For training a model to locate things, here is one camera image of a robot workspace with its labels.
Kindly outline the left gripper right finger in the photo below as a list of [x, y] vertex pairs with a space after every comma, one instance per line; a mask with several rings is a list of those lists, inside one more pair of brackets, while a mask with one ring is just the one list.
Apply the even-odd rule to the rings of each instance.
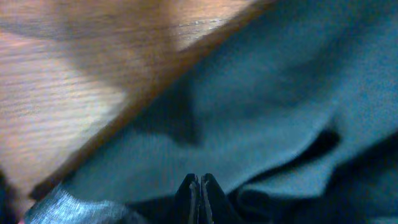
[[201, 177], [200, 223], [243, 223], [212, 174]]

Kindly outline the black leggings with grey waistband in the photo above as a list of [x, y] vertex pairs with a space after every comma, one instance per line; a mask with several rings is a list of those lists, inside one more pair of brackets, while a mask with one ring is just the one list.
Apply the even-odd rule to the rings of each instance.
[[396, 223], [397, 2], [278, 1], [24, 220], [174, 223], [187, 174], [243, 223]]

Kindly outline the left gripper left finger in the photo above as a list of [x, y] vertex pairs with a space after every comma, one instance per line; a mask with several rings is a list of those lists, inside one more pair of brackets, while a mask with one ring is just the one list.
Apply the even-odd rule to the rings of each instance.
[[195, 174], [187, 174], [175, 194], [174, 223], [197, 224], [200, 184]]

